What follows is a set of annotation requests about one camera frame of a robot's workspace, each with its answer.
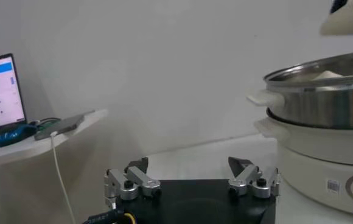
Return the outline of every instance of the sticker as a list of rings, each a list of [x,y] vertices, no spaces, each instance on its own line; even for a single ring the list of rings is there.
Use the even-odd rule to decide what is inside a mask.
[[[339,194],[340,193],[340,182],[337,180],[327,180],[326,189],[330,193]]]

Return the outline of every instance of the charging cable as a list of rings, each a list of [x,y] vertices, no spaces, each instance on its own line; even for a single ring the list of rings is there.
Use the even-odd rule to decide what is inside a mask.
[[[54,137],[56,135],[57,135],[57,131],[54,131],[54,132],[51,133],[51,145],[52,145],[52,151],[54,153],[56,171],[57,171],[57,175],[59,177],[61,189],[63,190],[63,194],[65,195],[65,199],[66,199],[69,215],[71,216],[71,222],[72,222],[72,224],[76,224],[74,213],[72,212],[71,204],[69,202],[68,195],[67,195],[67,192],[66,192],[65,184],[63,183],[63,179],[61,178],[61,175],[60,175],[59,164],[57,162],[56,149],[55,149],[55,144],[54,144]]]

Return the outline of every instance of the blue mouse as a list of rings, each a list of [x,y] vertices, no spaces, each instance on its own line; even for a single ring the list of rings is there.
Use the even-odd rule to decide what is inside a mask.
[[[0,147],[20,142],[37,132],[37,127],[21,124],[14,129],[0,132]]]

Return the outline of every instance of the screw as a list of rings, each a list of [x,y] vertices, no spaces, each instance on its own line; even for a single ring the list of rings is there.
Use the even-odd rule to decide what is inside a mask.
[[[258,186],[258,187],[264,187],[264,186],[266,186],[266,180],[265,179],[263,179],[263,178],[259,178],[259,179],[257,179],[257,181],[256,181],[256,185]]]
[[[124,182],[124,188],[125,188],[125,189],[131,189],[131,188],[133,188],[133,182],[130,181],[130,180],[126,180],[126,181]]]

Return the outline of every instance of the black platform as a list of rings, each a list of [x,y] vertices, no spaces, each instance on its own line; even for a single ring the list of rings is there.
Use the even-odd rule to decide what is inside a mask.
[[[248,194],[232,199],[228,180],[161,180],[158,200],[140,196],[117,200],[117,207],[135,215],[138,224],[274,224],[275,197]]]

